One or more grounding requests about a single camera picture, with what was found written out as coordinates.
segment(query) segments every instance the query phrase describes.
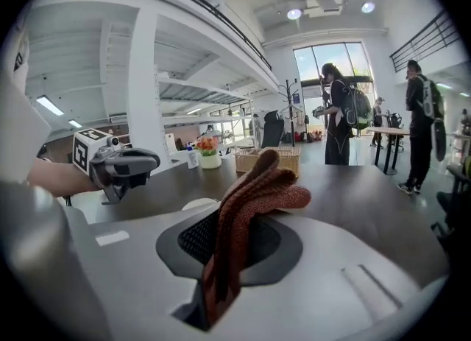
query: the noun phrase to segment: fluorescent light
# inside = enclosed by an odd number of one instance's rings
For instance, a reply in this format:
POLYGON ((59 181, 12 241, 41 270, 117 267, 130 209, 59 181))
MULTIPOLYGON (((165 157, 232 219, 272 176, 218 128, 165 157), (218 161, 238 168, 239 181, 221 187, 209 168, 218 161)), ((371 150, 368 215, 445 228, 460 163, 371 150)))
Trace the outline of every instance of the fluorescent light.
POLYGON ((371 13, 375 9, 375 4, 373 2, 365 2, 363 6, 361 6, 361 12, 365 14, 371 13))
POLYGON ((197 112, 198 110, 201 110, 201 108, 197 108, 197 109, 190 110, 187 114, 195 113, 195 112, 197 112))
POLYGON ((439 87, 446 88, 448 90, 451 90, 451 88, 453 88, 453 87, 450 87, 449 85, 444 85, 443 83, 437 83, 436 85, 439 86, 439 87))
POLYGON ((80 129, 80 128, 82 127, 82 125, 79 124, 79 123, 78 123, 77 121, 75 121, 75 120, 68 120, 68 123, 69 123, 70 125, 72 125, 73 127, 76 127, 77 129, 80 129))
POLYGON ((297 8, 294 8, 293 10, 288 11, 288 19, 290 20, 296 20, 301 17, 301 10, 298 10, 297 8))
POLYGON ((47 96, 39 96, 36 101, 43 107, 49 109, 53 114, 57 116, 62 116, 64 114, 64 112, 62 112, 58 107, 51 103, 47 96))

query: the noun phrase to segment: railing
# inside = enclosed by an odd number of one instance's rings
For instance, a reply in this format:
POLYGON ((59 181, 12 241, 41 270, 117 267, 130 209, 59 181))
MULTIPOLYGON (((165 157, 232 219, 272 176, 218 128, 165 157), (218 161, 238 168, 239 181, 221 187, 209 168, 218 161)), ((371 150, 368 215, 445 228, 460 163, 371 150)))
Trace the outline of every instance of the railing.
POLYGON ((396 72, 406 68, 409 60, 423 60, 459 39, 458 31, 445 11, 441 11, 411 40, 390 55, 396 72))
POLYGON ((208 10, 210 13, 212 13, 214 16, 216 16, 220 21, 225 23, 229 28, 231 28, 232 31, 234 31, 244 42, 256 53, 257 56, 265 63, 265 65, 268 66, 270 70, 272 70, 272 67, 266 60, 266 58, 260 53, 260 51, 257 49, 257 47, 253 44, 252 41, 249 40, 249 38, 232 22, 230 21, 226 15, 221 13, 218 9, 216 9, 212 4, 208 3, 206 0, 192 0, 199 4, 201 7, 205 8, 208 10))

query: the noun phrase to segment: gray table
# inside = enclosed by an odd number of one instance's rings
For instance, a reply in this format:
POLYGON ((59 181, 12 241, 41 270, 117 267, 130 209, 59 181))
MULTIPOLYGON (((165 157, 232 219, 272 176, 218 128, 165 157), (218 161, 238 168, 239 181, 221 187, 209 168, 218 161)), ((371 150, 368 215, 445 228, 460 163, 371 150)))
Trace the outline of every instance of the gray table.
MULTIPOLYGON (((98 206, 97 222, 150 217, 179 211, 188 202, 220 200, 240 176, 233 158, 218 169, 176 166, 151 176, 118 205, 98 206)), ((325 166, 302 172, 298 184, 312 194, 297 211, 339 226, 403 268, 421 287, 447 274, 448 263, 425 217, 375 166, 325 166)))

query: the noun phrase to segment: table leg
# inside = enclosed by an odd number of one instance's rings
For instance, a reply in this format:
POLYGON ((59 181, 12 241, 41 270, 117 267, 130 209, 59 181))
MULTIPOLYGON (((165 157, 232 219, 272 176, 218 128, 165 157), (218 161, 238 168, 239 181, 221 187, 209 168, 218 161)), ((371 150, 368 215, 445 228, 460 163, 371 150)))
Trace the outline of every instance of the table leg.
POLYGON ((388 174, 389 158, 391 157, 391 147, 392 147, 392 135, 388 135, 388 151, 386 152, 386 161, 384 162, 383 172, 385 175, 388 174))
POLYGON ((397 153, 399 152, 399 140, 400 136, 396 136, 396 148, 394 149, 394 158, 392 159, 392 166, 391 168, 396 168, 396 160, 397 160, 397 153))
POLYGON ((378 133, 378 141, 376 145, 376 157, 375 157, 375 166, 378 166, 378 161, 380 158, 380 145, 381 145, 381 133, 378 133))

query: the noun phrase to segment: brown towel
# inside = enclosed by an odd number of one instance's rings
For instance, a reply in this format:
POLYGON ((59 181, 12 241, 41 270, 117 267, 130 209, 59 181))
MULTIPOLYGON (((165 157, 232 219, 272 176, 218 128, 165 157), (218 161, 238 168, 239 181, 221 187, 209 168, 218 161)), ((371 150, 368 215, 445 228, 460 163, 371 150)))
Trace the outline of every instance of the brown towel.
POLYGON ((252 171, 237 180, 221 201, 216 250, 203 270, 210 325, 241 291, 239 273, 247 259, 250 220, 276 208, 303 208, 311 200, 307 189, 293 186, 296 182, 293 171, 277 168, 279 161, 276 151, 265 151, 252 171))

